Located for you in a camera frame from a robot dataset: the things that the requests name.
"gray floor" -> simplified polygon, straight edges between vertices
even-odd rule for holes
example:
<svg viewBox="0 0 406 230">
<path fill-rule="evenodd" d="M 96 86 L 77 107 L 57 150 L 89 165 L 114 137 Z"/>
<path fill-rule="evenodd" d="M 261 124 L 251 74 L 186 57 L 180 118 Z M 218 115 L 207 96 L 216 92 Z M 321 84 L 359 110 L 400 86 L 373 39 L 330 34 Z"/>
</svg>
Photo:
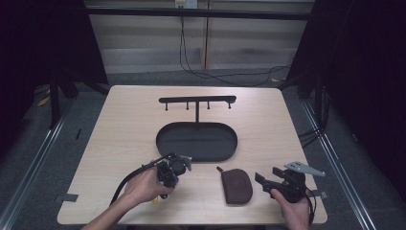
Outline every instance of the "gray floor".
<svg viewBox="0 0 406 230">
<path fill-rule="evenodd" d="M 263 71 L 264 69 L 213 70 L 210 73 L 223 75 Z M 286 70 L 282 70 L 269 76 L 269 80 L 259 87 L 275 87 L 281 83 L 285 73 Z M 247 86 L 263 82 L 267 78 L 267 75 L 262 75 L 222 77 L 221 80 L 202 79 L 184 71 L 109 76 L 110 85 Z M 34 184 L 13 222 L 12 229 L 79 228 L 79 226 L 62 226 L 57 223 L 56 216 L 60 203 L 55 202 L 55 197 L 66 194 L 106 97 L 81 84 L 78 85 L 78 88 L 79 96 L 72 102 L 64 125 L 43 166 L 39 169 L 38 176 L 34 179 Z M 310 130 L 311 123 L 305 113 L 304 101 L 298 99 L 296 88 L 286 88 L 282 93 L 298 134 Z M 36 152 L 48 132 L 50 121 L 50 105 L 47 103 L 42 107 L 37 107 L 33 104 L 25 118 L 24 126 L 20 130 L 19 138 L 9 150 L 9 155 L 2 160 L 0 168 L 2 176 L 0 208 L 2 212 L 34 160 Z M 368 213 L 371 214 L 376 226 L 375 229 L 403 229 L 406 226 L 405 203 L 373 165 L 365 149 L 352 140 L 350 129 L 333 108 L 329 113 L 327 135 L 357 193 L 368 208 Z M 329 198 L 324 199 L 328 221 L 322 225 L 312 226 L 312 229 L 363 229 L 320 142 L 316 140 L 308 145 L 304 148 L 304 153 L 310 166 L 327 173 L 327 177 L 315 177 L 315 179 L 318 188 L 329 195 Z"/>
</svg>

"brown leather pouch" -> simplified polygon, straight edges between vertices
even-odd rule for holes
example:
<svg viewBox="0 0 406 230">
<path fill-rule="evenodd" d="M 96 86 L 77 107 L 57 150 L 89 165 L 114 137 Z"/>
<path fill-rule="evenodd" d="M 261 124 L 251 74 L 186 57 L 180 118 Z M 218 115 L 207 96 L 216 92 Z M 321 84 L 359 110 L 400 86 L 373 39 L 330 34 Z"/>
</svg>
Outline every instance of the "brown leather pouch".
<svg viewBox="0 0 406 230">
<path fill-rule="evenodd" d="M 221 181 L 223 183 L 224 195 L 228 204 L 246 204 L 253 196 L 253 187 L 247 172 L 234 169 L 221 172 Z"/>
</svg>

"aluminum rail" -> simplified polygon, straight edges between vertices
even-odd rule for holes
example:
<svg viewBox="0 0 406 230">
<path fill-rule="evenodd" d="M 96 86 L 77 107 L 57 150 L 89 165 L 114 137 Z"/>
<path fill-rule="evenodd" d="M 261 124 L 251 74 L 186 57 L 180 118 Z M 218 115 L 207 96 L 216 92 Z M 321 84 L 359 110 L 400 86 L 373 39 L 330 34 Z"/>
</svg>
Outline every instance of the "aluminum rail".
<svg viewBox="0 0 406 230">
<path fill-rule="evenodd" d="M 11 200 L 0 216 L 0 230 L 10 230 L 12 228 L 21 208 L 23 207 L 25 200 L 27 199 L 31 191 L 36 178 L 38 177 L 42 165 L 45 163 L 45 160 L 47 159 L 47 156 L 63 127 L 66 115 L 70 111 L 72 104 L 73 100 L 69 100 L 67 107 L 60 117 L 58 123 L 56 123 L 53 129 L 50 129 L 48 131 L 48 134 L 45 137 L 45 140 L 43 141 L 41 147 L 39 148 L 33 163 L 27 170 L 27 173 L 25 174 L 17 190 L 15 191 L 14 195 L 12 196 Z"/>
<path fill-rule="evenodd" d="M 309 119 L 314 130 L 319 128 L 319 125 L 314 118 L 314 111 L 309 102 L 304 103 L 304 111 Z M 333 168 L 337 179 L 341 185 L 341 188 L 344 190 L 344 193 L 350 203 L 350 206 L 358 218 L 358 221 L 364 230 L 377 230 L 375 224 L 373 223 L 371 214 L 369 213 L 367 207 L 359 196 L 358 192 L 355 190 L 352 182 L 350 181 L 349 176 L 347 175 L 344 166 L 341 164 L 340 158 L 338 157 L 334 147 L 328 140 L 327 135 L 323 133 L 318 133 L 320 144 L 322 145 L 326 157 Z"/>
</svg>

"wrist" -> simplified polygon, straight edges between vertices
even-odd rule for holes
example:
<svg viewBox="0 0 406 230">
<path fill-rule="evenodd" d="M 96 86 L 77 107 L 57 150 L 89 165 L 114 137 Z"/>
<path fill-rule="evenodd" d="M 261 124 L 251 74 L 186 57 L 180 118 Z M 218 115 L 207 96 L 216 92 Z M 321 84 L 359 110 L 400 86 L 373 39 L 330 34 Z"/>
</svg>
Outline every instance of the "wrist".
<svg viewBox="0 0 406 230">
<path fill-rule="evenodd" d="M 289 228 L 289 230 L 309 230 L 310 227 L 298 227 L 298 228 Z"/>
<path fill-rule="evenodd" d="M 126 213 L 142 202 L 139 198 L 134 197 L 133 195 L 123 194 L 116 200 L 115 203 L 117 203 L 116 205 L 120 208 L 120 210 L 123 210 Z"/>
</svg>

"black tape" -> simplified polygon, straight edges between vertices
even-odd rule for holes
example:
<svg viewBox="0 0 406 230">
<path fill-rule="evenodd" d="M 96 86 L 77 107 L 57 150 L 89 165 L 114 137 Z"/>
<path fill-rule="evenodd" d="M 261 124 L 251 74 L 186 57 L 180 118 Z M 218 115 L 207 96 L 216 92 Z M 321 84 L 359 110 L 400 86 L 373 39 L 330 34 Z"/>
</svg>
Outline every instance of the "black tape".
<svg viewBox="0 0 406 230">
<path fill-rule="evenodd" d="M 313 194 L 314 196 L 319 196 L 321 199 L 328 198 L 327 192 L 320 192 L 320 191 L 318 191 L 318 190 L 312 190 L 311 192 L 312 192 L 312 194 Z"/>
<path fill-rule="evenodd" d="M 54 199 L 54 202 L 56 203 L 63 203 L 63 201 L 76 202 L 78 196 L 79 195 L 70 195 L 70 194 L 57 195 Z"/>
</svg>

